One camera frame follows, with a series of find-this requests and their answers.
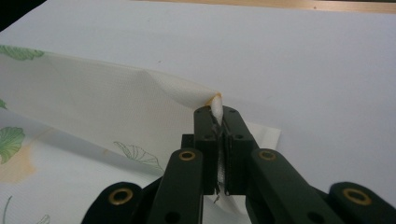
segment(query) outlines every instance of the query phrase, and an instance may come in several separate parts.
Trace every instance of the small white object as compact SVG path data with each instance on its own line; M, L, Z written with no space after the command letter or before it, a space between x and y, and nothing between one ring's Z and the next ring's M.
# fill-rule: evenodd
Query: small white object
M216 118L218 124L221 126L222 117L223 117L223 109L222 109L222 101L221 95L217 94L210 103L210 107L212 108L213 117Z

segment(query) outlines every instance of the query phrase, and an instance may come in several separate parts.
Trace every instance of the white table surface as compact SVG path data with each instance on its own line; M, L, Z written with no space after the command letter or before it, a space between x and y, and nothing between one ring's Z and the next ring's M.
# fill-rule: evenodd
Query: white table surface
M396 206L396 15L49 0L0 44L204 84L281 129L278 150L312 186L356 182Z

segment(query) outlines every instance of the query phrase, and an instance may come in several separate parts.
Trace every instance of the wooden edge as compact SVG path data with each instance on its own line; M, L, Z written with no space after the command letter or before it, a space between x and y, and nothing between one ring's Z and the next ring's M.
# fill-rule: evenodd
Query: wooden edge
M243 7L280 7L319 11L348 11L396 14L396 3L339 2L318 0L144 0L151 2L195 3Z

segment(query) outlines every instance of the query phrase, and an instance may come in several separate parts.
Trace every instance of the screw hole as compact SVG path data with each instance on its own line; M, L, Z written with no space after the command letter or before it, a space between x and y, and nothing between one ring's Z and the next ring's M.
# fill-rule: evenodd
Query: screw hole
M108 195L108 201L114 205L121 205L124 203L128 203L134 194L130 189L122 188L122 189L115 189L113 192Z
M369 205L372 203L371 198L363 191L358 189L344 189L344 196L350 201L360 205Z
M270 151L261 151L259 152L259 156L265 161L273 161L276 159L276 154Z
M178 157L183 161L192 161L195 158L195 153L191 151L183 151L178 154Z
M318 213L310 212L310 213L308 213L308 217L309 217L309 219L311 219L311 221L314 222L314 223L324 223L324 218L323 218L323 216L321 216L321 215L318 214Z
M180 221L180 214L176 212L170 212L165 216L166 223L178 223Z

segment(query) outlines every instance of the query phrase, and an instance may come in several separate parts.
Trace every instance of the green leaf print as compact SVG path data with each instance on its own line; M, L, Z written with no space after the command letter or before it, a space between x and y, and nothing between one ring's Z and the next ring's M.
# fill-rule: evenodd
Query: green leaf print
M11 202L12 196L9 196L6 206L4 207L4 212L3 212L3 224L7 224L6 223L6 214L7 214L7 209L9 206L9 203ZM44 215L41 220L39 222L37 222L37 224L50 224L50 216L49 215Z
M9 161L21 149L24 136L22 128L6 127L0 130L1 164Z
M160 166L160 163L158 162L157 157L149 154L143 150L143 148L137 146L125 146L121 142L114 142L114 145L119 147L128 159L139 161L141 163L153 166L154 168L163 170L163 168Z
M44 55L44 51L37 49L25 49L13 46L0 45L0 53L6 54L18 61L33 60L33 58L39 58Z
M6 102L4 102L2 99L0 99L0 108L7 109L6 108Z

